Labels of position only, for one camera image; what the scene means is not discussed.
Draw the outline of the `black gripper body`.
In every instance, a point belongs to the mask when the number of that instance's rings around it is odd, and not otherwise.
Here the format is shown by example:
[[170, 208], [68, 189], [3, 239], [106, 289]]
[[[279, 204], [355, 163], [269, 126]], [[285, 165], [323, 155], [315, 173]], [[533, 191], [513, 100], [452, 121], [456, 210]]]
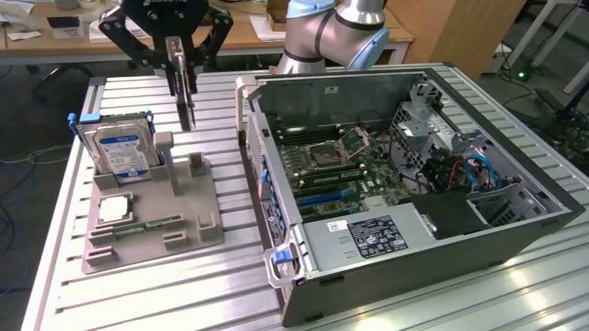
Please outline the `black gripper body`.
[[207, 1], [122, 1], [118, 30], [126, 30], [126, 20], [131, 19], [154, 39], [190, 39], [207, 12]]

